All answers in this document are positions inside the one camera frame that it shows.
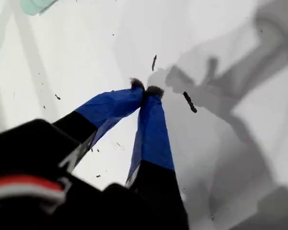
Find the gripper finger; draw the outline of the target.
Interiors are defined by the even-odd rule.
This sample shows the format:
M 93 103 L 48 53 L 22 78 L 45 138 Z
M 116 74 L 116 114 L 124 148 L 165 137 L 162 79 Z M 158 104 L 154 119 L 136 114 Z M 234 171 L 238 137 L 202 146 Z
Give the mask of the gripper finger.
M 142 82 L 132 78 L 129 89 L 101 93 L 54 122 L 54 126 L 80 143 L 59 162 L 59 167 L 72 172 L 110 129 L 140 107 L 144 93 Z
M 126 185 L 136 202 L 142 228 L 187 230 L 188 216 L 176 178 L 163 94 L 157 86 L 144 92 Z

